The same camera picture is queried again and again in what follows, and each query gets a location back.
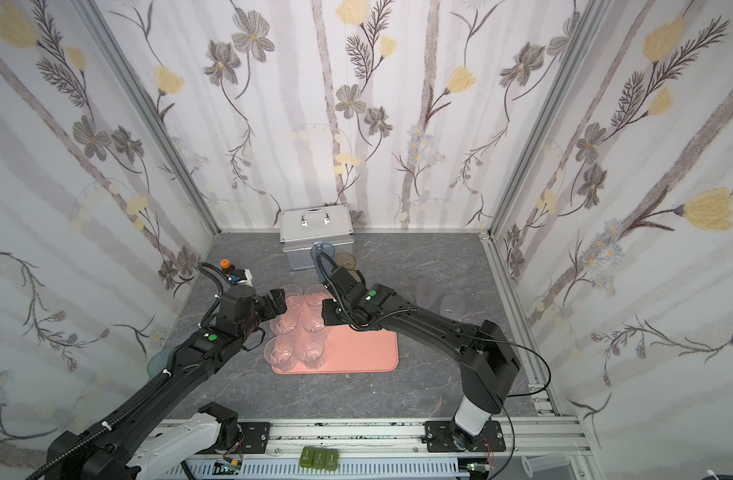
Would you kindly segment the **clear glass one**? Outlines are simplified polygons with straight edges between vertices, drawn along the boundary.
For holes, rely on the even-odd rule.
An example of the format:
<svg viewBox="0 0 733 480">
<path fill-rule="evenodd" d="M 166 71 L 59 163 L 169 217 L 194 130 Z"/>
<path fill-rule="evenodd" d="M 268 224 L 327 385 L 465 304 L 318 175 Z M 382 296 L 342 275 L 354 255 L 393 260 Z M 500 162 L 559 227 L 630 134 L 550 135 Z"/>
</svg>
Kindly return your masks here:
<svg viewBox="0 0 733 480">
<path fill-rule="evenodd" d="M 284 297 L 286 297 L 286 306 L 288 308 L 300 305 L 300 302 L 304 300 L 304 291 L 296 284 L 286 284 L 282 290 L 284 290 Z"/>
</svg>

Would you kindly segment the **clear glass three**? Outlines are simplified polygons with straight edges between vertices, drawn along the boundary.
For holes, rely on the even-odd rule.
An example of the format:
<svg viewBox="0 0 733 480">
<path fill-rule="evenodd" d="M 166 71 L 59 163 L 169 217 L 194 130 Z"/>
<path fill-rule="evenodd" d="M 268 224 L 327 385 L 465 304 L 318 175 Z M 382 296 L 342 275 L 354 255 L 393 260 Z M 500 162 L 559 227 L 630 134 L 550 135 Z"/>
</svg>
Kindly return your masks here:
<svg viewBox="0 0 733 480">
<path fill-rule="evenodd" d="M 276 336 L 294 335 L 298 330 L 298 318 L 300 318 L 298 311 L 288 310 L 270 322 L 270 329 Z"/>
</svg>

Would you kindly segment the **clear glass four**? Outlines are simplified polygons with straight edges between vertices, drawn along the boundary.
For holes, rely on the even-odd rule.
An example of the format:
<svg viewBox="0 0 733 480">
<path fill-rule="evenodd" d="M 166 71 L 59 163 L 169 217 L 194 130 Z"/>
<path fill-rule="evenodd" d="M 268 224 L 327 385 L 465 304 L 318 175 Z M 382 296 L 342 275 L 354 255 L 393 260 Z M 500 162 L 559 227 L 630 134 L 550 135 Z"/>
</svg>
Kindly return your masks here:
<svg viewBox="0 0 733 480">
<path fill-rule="evenodd" d="M 320 311 L 302 310 L 298 318 L 298 325 L 310 335 L 328 335 L 328 327 L 324 325 L 324 319 L 320 316 Z"/>
</svg>

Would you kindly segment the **clear glass two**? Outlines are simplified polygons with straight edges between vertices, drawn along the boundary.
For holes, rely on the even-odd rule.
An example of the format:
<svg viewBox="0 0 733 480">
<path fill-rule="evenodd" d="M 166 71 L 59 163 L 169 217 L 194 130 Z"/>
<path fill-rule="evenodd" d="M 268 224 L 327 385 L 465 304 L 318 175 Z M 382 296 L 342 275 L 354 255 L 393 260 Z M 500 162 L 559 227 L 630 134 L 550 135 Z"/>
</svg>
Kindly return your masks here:
<svg viewBox="0 0 733 480">
<path fill-rule="evenodd" d="M 322 312 L 322 304 L 324 300 L 332 299 L 332 294 L 328 292 L 328 289 L 324 285 L 316 284 L 310 286 L 304 292 L 304 307 L 310 312 L 314 312 L 316 315 L 320 315 Z"/>
</svg>

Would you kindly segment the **clear glass five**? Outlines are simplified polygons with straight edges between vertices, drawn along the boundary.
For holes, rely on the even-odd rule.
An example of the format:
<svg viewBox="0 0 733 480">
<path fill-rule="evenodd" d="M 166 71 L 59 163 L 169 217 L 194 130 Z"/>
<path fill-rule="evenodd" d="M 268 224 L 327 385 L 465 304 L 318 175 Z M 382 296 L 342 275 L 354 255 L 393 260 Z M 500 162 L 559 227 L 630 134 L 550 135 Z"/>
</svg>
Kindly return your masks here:
<svg viewBox="0 0 733 480">
<path fill-rule="evenodd" d="M 296 340 L 286 335 L 272 338 L 264 348 L 264 359 L 270 367 L 280 371 L 289 372 L 294 369 L 298 358 L 296 358 Z"/>
</svg>

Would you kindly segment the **clear glass six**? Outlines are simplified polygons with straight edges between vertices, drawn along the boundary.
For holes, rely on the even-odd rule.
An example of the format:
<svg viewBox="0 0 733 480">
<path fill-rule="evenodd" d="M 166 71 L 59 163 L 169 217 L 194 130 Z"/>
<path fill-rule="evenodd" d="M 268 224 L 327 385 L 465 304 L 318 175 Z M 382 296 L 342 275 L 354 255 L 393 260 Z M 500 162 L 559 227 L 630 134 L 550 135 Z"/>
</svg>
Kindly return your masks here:
<svg viewBox="0 0 733 480">
<path fill-rule="evenodd" d="M 301 337 L 294 346 L 298 361 L 308 370 L 319 370 L 326 362 L 326 341 L 320 338 Z"/>
</svg>

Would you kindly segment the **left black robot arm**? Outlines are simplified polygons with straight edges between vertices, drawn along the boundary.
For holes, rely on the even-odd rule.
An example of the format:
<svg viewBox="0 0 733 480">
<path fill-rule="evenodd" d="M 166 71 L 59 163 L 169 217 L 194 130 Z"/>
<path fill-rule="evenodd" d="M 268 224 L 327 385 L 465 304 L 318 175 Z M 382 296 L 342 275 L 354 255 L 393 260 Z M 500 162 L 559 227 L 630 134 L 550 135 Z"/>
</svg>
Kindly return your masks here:
<svg viewBox="0 0 733 480">
<path fill-rule="evenodd" d="M 50 444 L 48 460 L 32 479 L 140 479 L 130 464 L 152 430 L 180 402 L 220 371 L 260 324 L 286 313 L 286 293 L 260 295 L 246 285 L 222 292 L 200 328 L 174 351 L 156 374 L 129 400 L 81 434 L 66 432 Z"/>
</svg>

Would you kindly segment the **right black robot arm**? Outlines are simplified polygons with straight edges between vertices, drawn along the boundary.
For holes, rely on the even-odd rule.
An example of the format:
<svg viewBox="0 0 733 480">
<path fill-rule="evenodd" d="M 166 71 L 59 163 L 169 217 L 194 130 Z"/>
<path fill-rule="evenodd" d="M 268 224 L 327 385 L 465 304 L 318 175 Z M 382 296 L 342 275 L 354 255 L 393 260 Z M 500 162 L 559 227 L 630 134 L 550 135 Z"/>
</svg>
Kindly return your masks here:
<svg viewBox="0 0 733 480">
<path fill-rule="evenodd" d="M 393 332 L 434 349 L 460 367 L 463 400 L 448 432 L 450 450 L 473 452 L 484 441 L 484 430 L 494 414 L 504 413 L 509 398 L 518 395 L 512 387 L 522 362 L 522 350 L 544 361 L 533 348 L 506 338 L 497 324 L 488 320 L 470 324 L 452 320 L 422 308 L 392 288 L 368 286 L 362 276 L 336 266 L 318 266 L 316 274 L 332 297 L 322 302 L 326 326 L 343 326 L 358 333 Z"/>
</svg>

